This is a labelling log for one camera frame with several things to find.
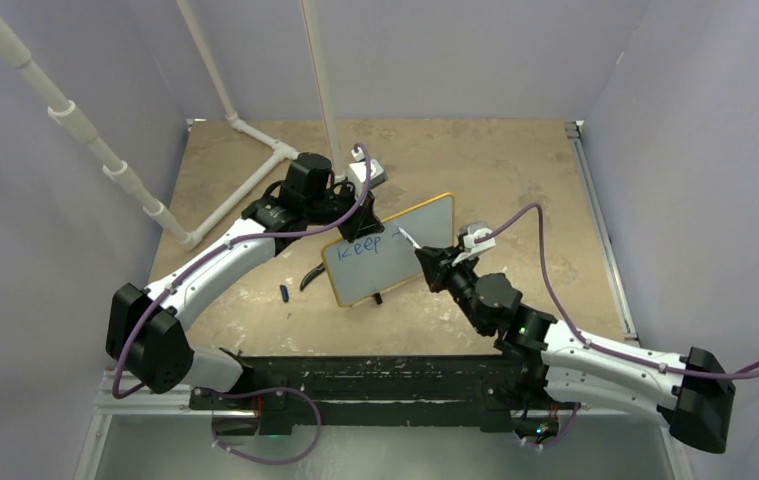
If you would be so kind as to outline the white marker pen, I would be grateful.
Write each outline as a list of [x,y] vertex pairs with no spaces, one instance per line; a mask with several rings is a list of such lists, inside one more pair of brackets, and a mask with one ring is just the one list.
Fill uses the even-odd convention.
[[412,246],[414,250],[421,249],[421,245],[402,226],[398,226],[397,231]]

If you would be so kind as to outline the yellow framed whiteboard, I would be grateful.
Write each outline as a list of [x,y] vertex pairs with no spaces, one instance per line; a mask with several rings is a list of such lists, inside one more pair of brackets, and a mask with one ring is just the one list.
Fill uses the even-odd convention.
[[422,246],[454,244],[455,197],[447,192],[382,221],[384,231],[353,242],[337,240],[321,250],[335,301],[351,307],[422,273],[404,230]]

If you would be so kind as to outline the blue marker cap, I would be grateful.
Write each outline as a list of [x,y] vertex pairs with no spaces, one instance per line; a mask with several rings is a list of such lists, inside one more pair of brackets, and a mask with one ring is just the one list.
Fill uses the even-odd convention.
[[290,295],[289,295],[289,291],[288,291],[287,286],[286,285],[280,285],[279,286],[279,291],[280,291],[280,294],[281,294],[282,301],[284,303],[288,303],[289,299],[290,299]]

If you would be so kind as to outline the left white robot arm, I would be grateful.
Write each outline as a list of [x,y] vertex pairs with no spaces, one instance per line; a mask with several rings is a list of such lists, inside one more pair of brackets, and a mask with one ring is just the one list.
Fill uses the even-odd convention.
[[284,179],[251,202],[218,240],[164,278],[139,288],[127,283],[112,298],[106,352],[115,360],[112,394],[135,392],[121,385],[124,374],[162,394],[178,385],[214,390],[227,408],[252,399],[253,382],[238,355],[191,345],[187,333],[198,317],[243,276],[307,236],[336,229],[346,241],[380,233],[373,188],[385,169],[357,143],[341,180],[328,158],[301,153]]

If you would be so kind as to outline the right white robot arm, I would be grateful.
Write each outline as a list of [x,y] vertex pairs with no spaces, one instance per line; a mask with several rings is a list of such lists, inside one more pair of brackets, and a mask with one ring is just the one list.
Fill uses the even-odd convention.
[[446,291],[473,329],[529,372],[516,392],[531,407],[547,400],[598,404],[657,421],[680,442],[703,452],[727,449],[736,388],[711,352],[646,350],[593,334],[532,308],[502,273],[479,276],[457,247],[415,249],[433,293]]

